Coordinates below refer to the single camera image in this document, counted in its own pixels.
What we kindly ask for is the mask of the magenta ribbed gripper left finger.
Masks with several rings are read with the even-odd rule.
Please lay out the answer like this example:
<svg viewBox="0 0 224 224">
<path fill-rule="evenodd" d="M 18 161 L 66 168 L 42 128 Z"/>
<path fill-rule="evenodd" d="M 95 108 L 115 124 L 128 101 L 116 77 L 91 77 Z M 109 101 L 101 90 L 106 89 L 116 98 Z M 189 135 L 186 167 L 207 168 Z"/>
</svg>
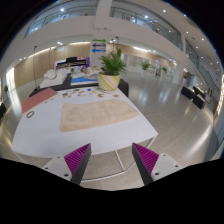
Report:
<svg viewBox="0 0 224 224">
<path fill-rule="evenodd" d="M 64 157 L 64 160 L 72 174 L 72 183 L 76 185 L 81 183 L 91 153 L 91 144 L 86 144 Z"/>
</svg>

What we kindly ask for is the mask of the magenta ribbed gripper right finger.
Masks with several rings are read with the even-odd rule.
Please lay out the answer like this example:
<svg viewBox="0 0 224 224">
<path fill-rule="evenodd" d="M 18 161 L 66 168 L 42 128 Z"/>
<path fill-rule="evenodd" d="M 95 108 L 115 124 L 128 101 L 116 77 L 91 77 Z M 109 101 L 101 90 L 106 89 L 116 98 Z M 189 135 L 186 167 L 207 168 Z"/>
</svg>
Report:
<svg viewBox="0 0 224 224">
<path fill-rule="evenodd" d="M 159 155 L 152 150 L 137 143 L 132 144 L 132 154 L 145 185 L 153 182 L 152 170 L 159 158 Z"/>
</svg>

